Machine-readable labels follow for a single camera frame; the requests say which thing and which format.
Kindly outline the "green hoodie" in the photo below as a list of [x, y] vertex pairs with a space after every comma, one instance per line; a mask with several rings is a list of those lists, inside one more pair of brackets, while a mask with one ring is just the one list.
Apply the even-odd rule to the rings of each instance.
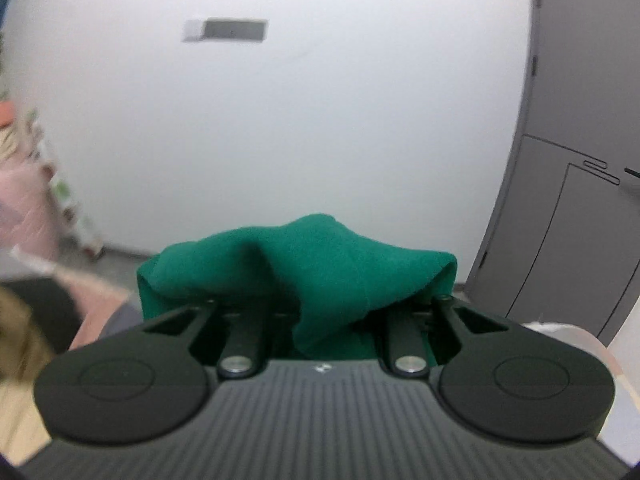
[[272, 299], [298, 312], [293, 346], [306, 358], [368, 360], [373, 342], [357, 323], [412, 296], [449, 294], [457, 270], [449, 252], [387, 245], [311, 214], [171, 245], [138, 267], [137, 284], [145, 318], [209, 299]]

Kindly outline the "grey door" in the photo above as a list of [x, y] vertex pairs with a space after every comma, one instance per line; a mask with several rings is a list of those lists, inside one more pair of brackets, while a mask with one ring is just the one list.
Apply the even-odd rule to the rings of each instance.
[[639, 295], [639, 0], [530, 0], [518, 121], [475, 307], [604, 344]]

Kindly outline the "brown garment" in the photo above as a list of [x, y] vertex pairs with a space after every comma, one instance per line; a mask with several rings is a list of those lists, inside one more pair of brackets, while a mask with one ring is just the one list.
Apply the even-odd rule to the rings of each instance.
[[14, 292], [2, 287], [0, 298], [1, 377], [34, 382], [54, 357], [54, 351], [32, 309]]

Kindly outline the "patchwork bed quilt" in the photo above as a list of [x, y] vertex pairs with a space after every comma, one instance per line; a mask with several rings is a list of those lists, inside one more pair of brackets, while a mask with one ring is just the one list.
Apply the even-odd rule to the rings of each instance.
[[[41, 330], [34, 364], [46, 350], [75, 349], [113, 335], [140, 322], [140, 312], [130, 304], [130, 292], [95, 275], [72, 271], [48, 260], [21, 260], [10, 252], [1, 254], [1, 286], [12, 289], [26, 304], [18, 315]], [[573, 325], [529, 323], [528, 328], [570, 344], [595, 356], [615, 380], [615, 400], [600, 440], [626, 463], [639, 461], [639, 395], [624, 371], [603, 344]], [[1, 454], [20, 466], [50, 442], [32, 398], [32, 382], [3, 379], [1, 382]]]

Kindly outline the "orange box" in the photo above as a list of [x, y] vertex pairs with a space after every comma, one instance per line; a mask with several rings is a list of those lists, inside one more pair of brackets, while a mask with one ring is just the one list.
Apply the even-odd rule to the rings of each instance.
[[6, 128], [15, 122], [15, 110], [12, 101], [0, 102], [0, 128]]

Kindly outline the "wall switch panel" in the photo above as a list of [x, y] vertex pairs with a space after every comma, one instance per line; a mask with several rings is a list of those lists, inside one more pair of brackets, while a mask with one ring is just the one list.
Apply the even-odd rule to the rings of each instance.
[[215, 20], [196, 18], [187, 20], [183, 26], [182, 40], [263, 42], [266, 38], [268, 22], [263, 20]]

